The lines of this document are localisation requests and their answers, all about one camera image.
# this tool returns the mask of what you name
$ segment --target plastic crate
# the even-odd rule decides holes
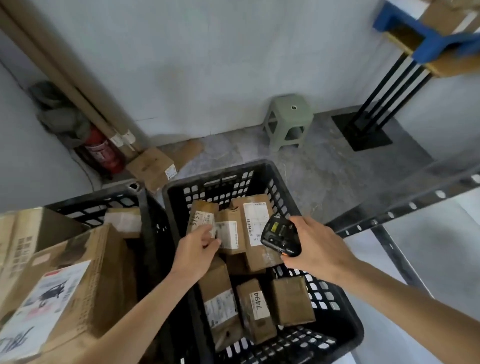
[[[175,243],[185,235],[192,200],[217,202],[223,209],[234,197],[263,193],[270,197],[275,213],[286,217],[300,214],[278,169],[266,159],[167,184],[162,194]],[[276,338],[256,346],[243,338],[220,353],[215,353],[202,296],[195,285],[187,297],[200,362],[332,363],[356,348],[363,340],[363,325],[340,287],[284,265],[268,269],[266,278],[298,275],[305,278],[316,321],[297,327],[278,327]]]
[[[107,208],[134,206],[140,208],[142,233],[139,239],[128,239],[127,245],[134,252],[137,296],[141,300],[168,274],[175,255],[165,210],[141,184],[114,186],[45,207],[94,228],[103,224]],[[153,355],[163,363],[180,363],[182,358],[198,357],[191,320],[185,317],[188,310],[188,301],[184,298],[154,340]],[[172,325],[179,318],[190,324]]]

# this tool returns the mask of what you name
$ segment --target label sticker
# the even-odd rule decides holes
[[[123,139],[118,133],[116,133],[113,137],[111,137],[110,141],[118,148],[120,148],[123,145]]]
[[[135,138],[135,135],[129,130],[127,131],[124,135],[121,136],[123,139],[127,141],[128,144],[133,144],[137,141],[137,138]]]
[[[112,224],[121,232],[139,232],[142,229],[142,217],[128,212],[108,212],[103,222]]]
[[[262,291],[250,293],[250,302],[252,303],[253,317],[255,317],[255,320],[270,316],[270,311],[268,310]]]
[[[45,273],[0,331],[0,362],[40,352],[90,260]]]
[[[262,245],[260,237],[270,216],[265,202],[250,202],[243,204],[245,219],[247,220],[250,246]]]
[[[32,267],[38,266],[39,264],[45,263],[50,259],[50,253],[43,254],[35,258],[32,262]]]
[[[195,211],[195,215],[193,215],[190,221],[190,226],[192,227],[190,231],[194,231],[198,226],[209,224],[213,225],[210,233],[212,234],[212,238],[214,238],[216,233],[214,214],[205,211]]]
[[[217,222],[215,223],[215,227],[217,238],[222,242],[220,248],[232,250],[239,248],[239,235],[236,221]]]
[[[172,164],[170,167],[168,167],[165,170],[165,174],[167,175],[167,178],[168,178],[169,181],[170,181],[170,179],[175,177],[175,175],[177,174],[177,169],[175,168],[175,164]]]
[[[204,306],[210,328],[238,315],[232,288],[204,302]]]

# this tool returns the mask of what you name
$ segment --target plastic stool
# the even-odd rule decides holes
[[[281,146],[303,146],[305,135],[313,120],[313,111],[300,95],[276,97],[270,103],[263,126],[270,137],[270,150]]]

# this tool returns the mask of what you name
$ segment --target left hand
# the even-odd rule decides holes
[[[191,279],[192,285],[204,276],[220,246],[211,229],[212,225],[201,225],[180,239],[170,274]]]

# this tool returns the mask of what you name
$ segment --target red fire extinguisher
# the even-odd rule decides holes
[[[94,125],[90,125],[90,136],[85,141],[85,148],[95,158],[95,160],[106,168],[110,173],[120,173],[124,165],[121,158],[117,155],[108,139]]]

